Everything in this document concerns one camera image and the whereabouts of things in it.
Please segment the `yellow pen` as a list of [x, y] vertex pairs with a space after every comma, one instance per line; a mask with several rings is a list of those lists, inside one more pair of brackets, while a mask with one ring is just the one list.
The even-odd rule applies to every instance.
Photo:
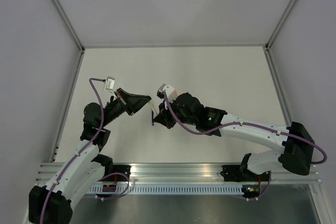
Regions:
[[155, 107], [154, 107], [154, 105], [151, 101], [149, 102], [149, 106], [150, 106], [152, 112], [154, 113], [154, 116], [157, 116], [158, 112], [156, 111], [156, 109], [155, 109]]

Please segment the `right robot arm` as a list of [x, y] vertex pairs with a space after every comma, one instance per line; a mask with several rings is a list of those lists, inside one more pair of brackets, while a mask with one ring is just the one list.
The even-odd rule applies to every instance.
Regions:
[[314, 141], [302, 124], [276, 126], [243, 120], [225, 110], [203, 106], [189, 93], [172, 100], [165, 91], [159, 91], [157, 96], [162, 103], [154, 121], [168, 129], [179, 124], [195, 135], [238, 138], [267, 147], [268, 151], [244, 155], [239, 166], [244, 180], [279, 168], [296, 175], [309, 175]]

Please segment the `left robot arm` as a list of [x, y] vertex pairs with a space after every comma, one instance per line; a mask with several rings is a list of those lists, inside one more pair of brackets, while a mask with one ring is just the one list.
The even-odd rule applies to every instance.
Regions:
[[34, 186], [28, 197], [30, 223], [70, 223], [78, 202], [98, 180], [114, 175], [113, 159], [100, 152], [110, 131], [105, 126], [123, 113], [134, 115], [151, 101], [149, 95], [131, 94], [118, 88], [110, 101], [87, 104], [83, 131], [73, 156], [44, 185]]

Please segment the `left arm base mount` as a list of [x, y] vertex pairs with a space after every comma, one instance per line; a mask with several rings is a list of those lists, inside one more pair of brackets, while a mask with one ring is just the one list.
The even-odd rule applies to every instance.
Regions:
[[116, 184], [117, 182], [127, 182], [131, 175], [130, 165], [114, 165], [112, 169], [112, 181]]

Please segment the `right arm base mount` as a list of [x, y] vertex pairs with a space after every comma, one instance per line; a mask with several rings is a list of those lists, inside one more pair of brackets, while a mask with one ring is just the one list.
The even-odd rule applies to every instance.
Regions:
[[223, 165], [220, 175], [225, 182], [267, 182], [270, 178], [269, 172], [258, 175], [242, 165]]

